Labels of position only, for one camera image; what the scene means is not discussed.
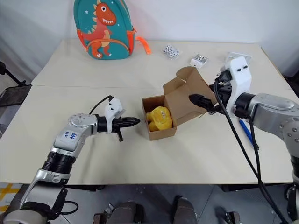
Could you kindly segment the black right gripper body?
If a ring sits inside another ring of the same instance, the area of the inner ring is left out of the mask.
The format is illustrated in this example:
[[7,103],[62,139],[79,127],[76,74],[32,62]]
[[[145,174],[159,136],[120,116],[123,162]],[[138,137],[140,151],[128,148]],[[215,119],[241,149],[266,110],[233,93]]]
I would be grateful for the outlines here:
[[228,114],[234,115],[234,108],[227,108],[228,101],[232,93],[231,85],[232,76],[229,70],[221,71],[218,77],[214,81],[214,88],[217,89],[220,100],[225,106]]

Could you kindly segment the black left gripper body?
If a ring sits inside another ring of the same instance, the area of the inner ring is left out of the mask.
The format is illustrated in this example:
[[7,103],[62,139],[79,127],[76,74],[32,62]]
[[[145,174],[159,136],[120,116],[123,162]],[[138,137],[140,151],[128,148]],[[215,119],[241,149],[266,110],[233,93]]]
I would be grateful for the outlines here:
[[119,142],[124,141],[121,133],[122,125],[123,125],[123,117],[120,117],[118,119],[113,119],[111,133],[116,133],[118,135]]

